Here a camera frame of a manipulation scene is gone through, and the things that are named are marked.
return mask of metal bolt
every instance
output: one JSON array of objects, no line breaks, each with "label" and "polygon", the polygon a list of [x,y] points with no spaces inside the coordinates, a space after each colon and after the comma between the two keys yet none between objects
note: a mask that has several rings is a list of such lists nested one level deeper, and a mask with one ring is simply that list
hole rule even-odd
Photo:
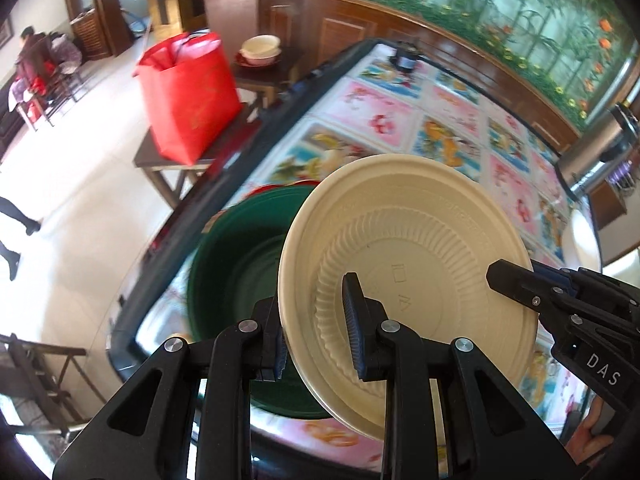
[{"label": "metal bolt", "polygon": [[456,339],[456,348],[461,352],[471,352],[474,349],[474,344],[470,339],[461,337],[460,339]]},{"label": "metal bolt", "polygon": [[397,332],[400,330],[400,323],[393,319],[385,319],[380,323],[380,328],[385,332]]},{"label": "metal bolt", "polygon": [[245,319],[238,323],[238,328],[240,329],[240,332],[253,332],[258,328],[258,323],[253,319]]},{"label": "metal bolt", "polygon": [[178,337],[172,337],[171,339],[167,339],[164,342],[164,349],[167,352],[177,352],[180,348],[182,348],[182,339]]}]

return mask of white floor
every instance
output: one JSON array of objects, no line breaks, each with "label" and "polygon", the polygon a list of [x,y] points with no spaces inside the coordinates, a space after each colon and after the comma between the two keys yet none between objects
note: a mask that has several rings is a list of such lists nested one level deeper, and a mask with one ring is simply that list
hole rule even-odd
[{"label": "white floor", "polygon": [[[0,333],[89,350],[85,370],[107,397],[120,386],[104,351],[108,309],[169,207],[133,156],[148,122],[132,70],[140,42],[115,59],[89,63],[88,92],[54,126],[14,142],[0,165],[0,196],[44,219],[39,233],[0,215],[0,240],[22,253],[8,279],[0,258]],[[100,402],[70,372],[63,386],[85,416]]]}]

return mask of floral glass mural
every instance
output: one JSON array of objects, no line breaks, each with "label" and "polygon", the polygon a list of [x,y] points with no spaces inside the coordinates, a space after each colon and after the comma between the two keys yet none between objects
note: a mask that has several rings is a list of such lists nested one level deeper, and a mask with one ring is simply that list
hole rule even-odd
[{"label": "floral glass mural", "polygon": [[528,80],[579,129],[634,37],[612,0],[370,0],[422,17]]}]

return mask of black pants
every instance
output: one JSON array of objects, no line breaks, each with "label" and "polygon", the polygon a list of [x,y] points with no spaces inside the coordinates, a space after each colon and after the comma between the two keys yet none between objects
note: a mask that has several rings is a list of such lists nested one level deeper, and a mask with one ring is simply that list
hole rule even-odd
[{"label": "black pants", "polygon": [[[35,223],[35,220],[32,220],[27,215],[25,215],[22,211],[20,211],[13,203],[9,202],[7,199],[2,198],[0,196],[0,213],[4,213],[9,218],[13,218],[17,220],[21,224],[23,224],[26,228],[32,227]],[[13,251],[7,249],[2,242],[0,242],[0,256],[2,256],[5,260],[9,260],[9,256],[14,254]]]}]

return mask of picture frame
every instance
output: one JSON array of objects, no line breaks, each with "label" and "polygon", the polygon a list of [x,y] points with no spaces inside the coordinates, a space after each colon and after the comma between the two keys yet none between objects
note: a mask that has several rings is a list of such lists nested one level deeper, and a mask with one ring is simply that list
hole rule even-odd
[{"label": "picture frame", "polygon": [[11,24],[11,18],[7,18],[0,25],[0,48],[4,47],[13,36],[14,28]]}]

